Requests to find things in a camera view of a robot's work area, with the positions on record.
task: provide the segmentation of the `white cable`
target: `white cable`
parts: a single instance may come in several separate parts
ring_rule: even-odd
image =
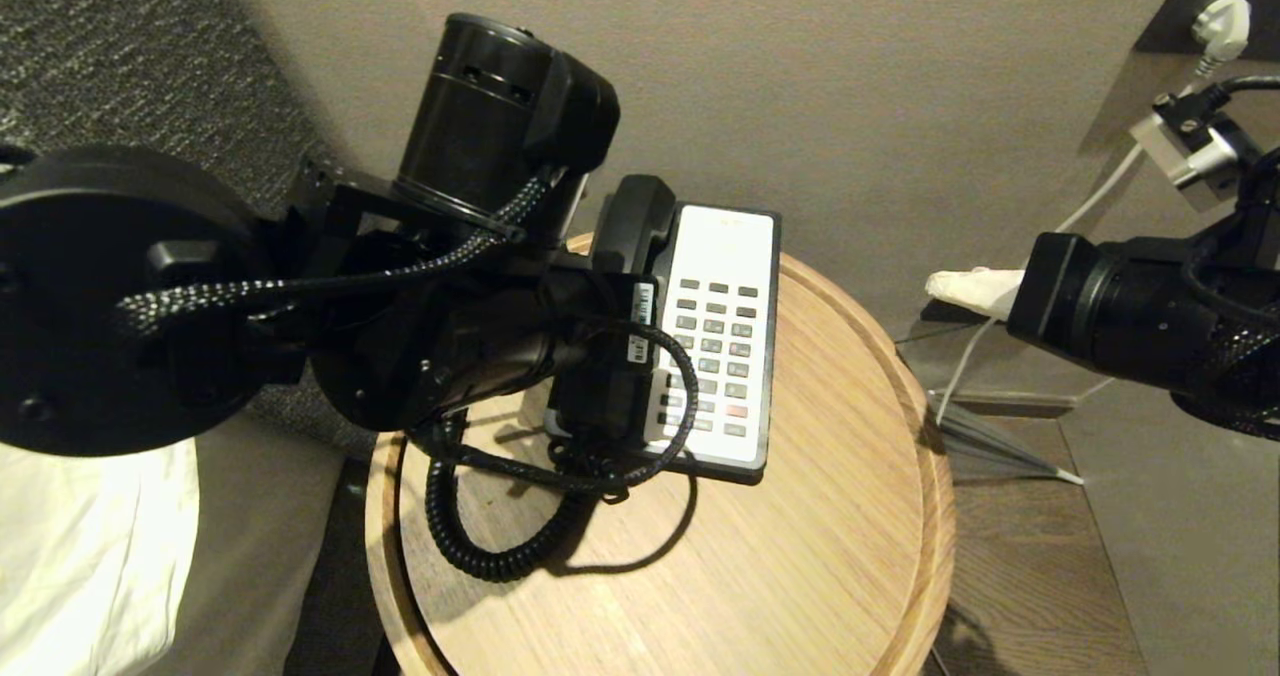
[[[1129,172],[1129,166],[1133,166],[1134,161],[1137,161],[1139,156],[1142,156],[1142,147],[1138,146],[1138,143],[1134,143],[1133,149],[1129,149],[1129,154],[1126,154],[1125,157],[1120,161],[1120,164],[1116,165],[1116,170],[1111,172],[1111,175],[1107,175],[1107,179],[1102,181],[1102,186],[1098,187],[1096,192],[1093,192],[1093,196],[1085,198],[1085,201],[1080,205],[1080,207],[1076,207],[1076,210],[1070,216],[1066,216],[1066,220],[1061,221],[1061,224],[1059,224],[1057,228],[1053,229],[1053,233],[1061,234],[1065,230],[1074,227],[1075,221],[1083,219],[1083,216],[1088,214],[1088,211],[1093,206],[1097,206],[1098,202],[1102,201],[1103,196],[1111,193],[1111,189],[1116,188],[1116,183],[1120,183],[1120,179],[1124,178],[1125,173]]]
[[[947,664],[942,663],[942,654],[938,653],[938,647],[929,647],[929,654],[933,656],[933,663],[938,664],[938,668],[942,671],[942,676],[951,676],[951,672],[947,671]]]
[[[1199,42],[1204,45],[1204,55],[1201,58],[1199,65],[1197,67],[1194,78],[1207,79],[1208,76],[1217,70],[1217,67],[1225,64],[1225,61],[1234,61],[1235,58],[1240,56],[1244,51],[1244,46],[1248,46],[1249,38],[1249,3],[1245,0],[1217,0],[1211,3],[1207,9],[1204,9],[1201,15],[1197,17],[1196,24],[1193,24],[1192,33],[1196,35]],[[1196,87],[1196,79],[1187,84],[1179,97],[1187,96]],[[1120,164],[1115,166],[1111,175],[1107,175],[1106,181],[1098,189],[1094,189],[1093,196],[1084,198],[1080,207],[1070,215],[1066,216],[1065,221],[1061,221],[1053,233],[1062,233],[1075,225],[1075,221],[1083,219],[1085,214],[1097,206],[1106,193],[1110,193],[1115,188],[1116,183],[1124,178],[1125,173],[1129,172],[1130,166],[1138,161],[1142,156],[1142,146],[1134,146],[1129,149],[1129,154],[1125,155]],[[1027,268],[1027,262],[1023,262],[1023,269]],[[965,366],[969,365],[969,357],[973,356],[974,347],[982,341],[983,334],[991,329],[991,326],[997,321],[997,319],[988,319],[982,328],[974,333],[973,338],[964,347],[964,353],[960,356],[960,362],[956,364],[955,373],[951,374],[951,382],[947,383],[947,390],[942,394],[942,403],[938,405],[937,419],[934,422],[938,428],[942,426],[942,415],[946,414],[947,403],[951,403],[951,394],[955,393],[956,384],[960,383],[960,376],[964,375]]]
[[[1120,164],[1115,166],[1115,170],[1111,172],[1111,175],[1107,175],[1107,179],[1102,181],[1102,184],[1098,187],[1098,189],[1094,189],[1093,195],[1089,196],[1089,198],[1084,198],[1084,202],[1080,205],[1080,207],[1076,207],[1076,210],[1070,216],[1066,216],[1066,220],[1061,221],[1061,224],[1059,224],[1057,228],[1053,229],[1053,233],[1060,234],[1062,233],[1062,230],[1068,230],[1071,227],[1074,227],[1075,221],[1083,219],[1083,216],[1088,214],[1088,211],[1093,206],[1097,206],[1098,202],[1102,201],[1102,197],[1105,197],[1107,193],[1111,193],[1111,189],[1114,189],[1116,184],[1120,183],[1120,179],[1123,179],[1124,175],[1129,172],[1130,166],[1133,166],[1138,161],[1139,156],[1142,156],[1140,146],[1134,146],[1133,149],[1129,149],[1129,154],[1126,154],[1125,157],[1121,157]],[[979,328],[978,332],[969,338],[969,343],[965,344],[964,353],[961,353],[960,356],[960,362],[956,364],[956,370],[951,374],[951,380],[947,383],[947,390],[942,393],[942,403],[938,405],[937,417],[934,417],[933,421],[934,424],[937,424],[938,428],[942,426],[942,416],[947,412],[947,403],[951,403],[951,394],[955,393],[956,384],[960,383],[960,376],[964,375],[965,366],[969,365],[969,357],[973,356],[974,347],[978,346],[978,342],[982,341],[982,337],[986,335],[988,329],[991,329],[991,326],[995,325],[997,320],[998,319],[995,318],[987,319],[987,323],[983,324],[982,328]]]
[[[973,334],[973,337],[969,338],[969,343],[965,344],[964,355],[960,357],[960,364],[956,364],[956,370],[951,371],[951,382],[947,383],[947,390],[942,392],[942,403],[938,405],[937,417],[933,420],[940,429],[942,428],[942,415],[947,412],[947,403],[951,403],[951,394],[955,393],[956,384],[960,383],[960,376],[964,374],[964,367],[969,365],[969,357],[973,356],[973,347],[978,344],[982,335],[986,334],[987,329],[995,325],[997,320],[998,319],[996,319],[996,316],[987,319],[987,323],[983,324]]]

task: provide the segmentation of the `beige wall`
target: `beige wall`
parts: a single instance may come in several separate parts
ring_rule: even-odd
[[[529,26],[622,99],[577,229],[627,173],[662,175],[682,198],[773,207],[785,248],[895,339],[938,329],[915,318],[929,271],[1020,262],[1128,149],[1124,125],[1193,65],[1130,56],[1164,0],[246,1],[339,151],[381,175],[398,165],[444,15]],[[1198,221],[1151,169],[1107,209],[1106,237]],[[933,385],[961,341],[904,351]],[[1096,382],[997,343],[970,384]]]

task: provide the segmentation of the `screw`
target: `screw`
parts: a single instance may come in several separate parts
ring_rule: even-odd
[[[54,417],[54,407],[38,394],[29,396],[18,403],[18,417],[23,421],[49,421]]]
[[[22,291],[22,280],[18,280],[18,271],[8,262],[0,262],[0,293],[14,294]]]

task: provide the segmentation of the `black wire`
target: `black wire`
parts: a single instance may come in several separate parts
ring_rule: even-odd
[[[680,452],[684,451],[685,442],[689,440],[689,434],[694,429],[694,417],[698,414],[698,373],[694,371],[694,362],[689,357],[689,352],[686,352],[675,338],[660,329],[655,329],[654,326],[636,324],[635,321],[604,319],[591,320],[589,324],[599,332],[614,332],[644,338],[653,344],[658,344],[658,347],[663,348],[667,353],[671,353],[672,360],[676,361],[676,366],[680,369],[680,375],[685,380],[685,415],[681,417],[680,425],[676,428],[676,434],[672,437],[671,443],[666,449],[663,449],[662,453],[658,455],[657,458],[617,478],[599,478],[557,474],[554,471],[534,466],[532,463],[495,456],[462,443],[430,439],[424,440],[421,446],[424,451],[428,452],[428,456],[453,465],[471,466],[472,469],[503,474],[506,476],[512,476],[513,479],[559,489],[567,493],[625,493],[627,488],[644,484],[649,479],[658,475],[659,471],[669,466],[671,462],[680,456]]]
[[[676,429],[675,438],[671,439],[671,444],[662,455],[649,465],[627,471],[622,476],[602,479],[599,476],[556,474],[531,463],[512,461],[462,446],[465,417],[452,417],[429,425],[430,434],[413,442],[420,444],[431,457],[424,503],[426,524],[440,554],[463,574],[493,583],[524,579],[572,536],[576,526],[589,516],[591,508],[602,498],[602,493],[614,494],[614,502],[621,501],[617,498],[618,493],[625,498],[628,487],[641,484],[657,475],[684,449],[689,433],[692,430],[694,416],[698,414],[698,375],[689,353],[680,342],[653,326],[632,324],[631,321],[595,321],[593,325],[600,332],[621,332],[646,338],[650,343],[658,344],[659,348],[671,353],[685,379],[689,399],[685,403],[685,416]],[[458,511],[458,484],[454,475],[458,463],[559,488],[566,493],[561,498],[556,513],[529,540],[500,552],[492,552],[471,540],[471,535],[467,534],[466,526],[462,524],[462,516]]]
[[[434,438],[460,442],[465,426],[465,417],[454,417],[431,428],[436,431]],[[454,568],[494,584],[529,576],[540,562],[547,561],[572,536],[576,526],[589,516],[599,501],[598,494],[563,494],[556,512],[538,529],[538,533],[520,545],[492,552],[476,545],[462,525],[454,469],[453,463],[431,461],[424,498],[428,529],[440,554]]]
[[[1280,442],[1280,425],[1267,421],[1267,417],[1272,416],[1274,408],[1254,412],[1226,407],[1189,394],[1171,393],[1170,397],[1179,408],[1201,421],[1249,437]]]
[[[1203,269],[1204,262],[1207,262],[1216,251],[1216,238],[1202,239],[1202,242],[1192,250],[1187,261],[1183,262],[1180,275],[1183,283],[1187,284],[1187,288],[1190,291],[1192,297],[1196,301],[1202,302],[1206,307],[1212,309],[1219,316],[1239,321],[1245,326],[1271,330],[1280,329],[1280,316],[1275,316],[1271,315],[1271,312],[1253,309],[1238,301],[1226,298],[1201,280],[1201,270]]]
[[[520,193],[494,215],[499,221],[518,224],[549,192],[550,174],[539,173]],[[476,230],[453,251],[412,266],[356,274],[293,280],[234,280],[221,284],[191,284],[124,297],[115,303],[115,329],[125,339],[146,341],[163,334],[178,321],[206,312],[278,303],[288,298],[339,298],[388,291],[474,261],[500,243],[489,230]]]
[[[1229,93],[1239,91],[1280,91],[1280,76],[1235,76],[1234,79],[1220,82],[1219,87]]]

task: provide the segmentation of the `gray carpet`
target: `gray carpet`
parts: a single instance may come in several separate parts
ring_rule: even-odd
[[[233,0],[0,0],[0,142],[36,152],[132,143],[205,166],[283,214],[324,143]],[[257,417],[369,460],[374,437],[311,382],[269,385]]]

